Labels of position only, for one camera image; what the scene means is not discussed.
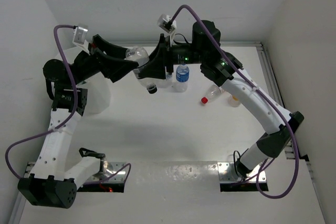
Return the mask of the clear bottle white label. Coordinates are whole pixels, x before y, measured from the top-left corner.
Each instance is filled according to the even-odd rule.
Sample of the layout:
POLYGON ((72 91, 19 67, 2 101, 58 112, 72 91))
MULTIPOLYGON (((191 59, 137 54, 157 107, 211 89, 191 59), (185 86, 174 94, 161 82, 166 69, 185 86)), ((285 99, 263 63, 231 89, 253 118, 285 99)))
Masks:
POLYGON ((173 82, 173 75, 171 73, 166 73, 165 79, 159 79, 156 86, 160 89, 169 88, 173 82))

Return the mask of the black cap Pepsi bottle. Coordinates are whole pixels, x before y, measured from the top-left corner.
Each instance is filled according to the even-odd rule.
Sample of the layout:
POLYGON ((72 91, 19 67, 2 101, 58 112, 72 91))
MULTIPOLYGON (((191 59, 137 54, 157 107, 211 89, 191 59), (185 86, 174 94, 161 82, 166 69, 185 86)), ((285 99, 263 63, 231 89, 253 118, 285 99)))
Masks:
POLYGON ((157 92, 157 86, 152 78, 140 78, 139 74, 143 71, 145 66, 149 63, 150 58, 147 51, 140 46, 134 46, 128 49, 125 53, 125 59, 138 63, 138 67, 133 70, 135 77, 141 86, 145 87, 149 94, 157 92))

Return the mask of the blue label Pocari bottle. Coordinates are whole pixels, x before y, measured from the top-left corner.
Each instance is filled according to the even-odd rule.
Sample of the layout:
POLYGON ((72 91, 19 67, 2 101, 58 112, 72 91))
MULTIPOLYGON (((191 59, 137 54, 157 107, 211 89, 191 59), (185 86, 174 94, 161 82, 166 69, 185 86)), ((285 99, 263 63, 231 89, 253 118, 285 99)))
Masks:
POLYGON ((190 77, 190 69, 187 65, 179 65, 175 73, 175 82, 173 89, 175 92, 185 92, 188 87, 188 80, 190 77))

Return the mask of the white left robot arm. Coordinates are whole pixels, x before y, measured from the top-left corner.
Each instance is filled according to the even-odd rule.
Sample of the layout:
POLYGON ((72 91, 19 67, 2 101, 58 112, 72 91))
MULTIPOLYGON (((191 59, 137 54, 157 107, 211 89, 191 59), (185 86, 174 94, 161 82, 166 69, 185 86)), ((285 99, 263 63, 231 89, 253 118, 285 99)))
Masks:
POLYGON ((74 83, 70 82, 65 62, 47 61, 43 67, 47 92, 52 99, 49 133, 34 166, 27 177, 18 182, 18 190, 34 206, 70 208, 82 186, 97 186, 108 192, 108 181, 122 175, 126 163, 111 170, 104 153, 80 148, 81 161, 66 169, 72 136, 87 104, 88 90, 77 88, 97 73, 116 82, 135 69, 138 64, 125 59, 127 49, 113 45, 99 35, 85 45, 69 66, 74 83))

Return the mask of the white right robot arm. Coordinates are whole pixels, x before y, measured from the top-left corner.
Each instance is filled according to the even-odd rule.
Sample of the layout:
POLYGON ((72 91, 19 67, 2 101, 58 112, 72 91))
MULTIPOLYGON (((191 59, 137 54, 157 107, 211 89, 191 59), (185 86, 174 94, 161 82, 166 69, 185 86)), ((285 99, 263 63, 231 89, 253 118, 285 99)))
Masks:
POLYGON ((140 79, 165 79, 174 65, 199 63, 201 73, 223 88, 258 120, 265 133, 234 161, 229 168, 228 181, 246 178, 261 162, 279 156, 303 122, 300 112, 290 112, 278 105, 259 88, 232 54, 220 48, 221 33, 213 22, 202 20, 192 27, 192 42, 171 45, 160 36, 159 44, 150 54, 149 62, 140 70, 140 79))

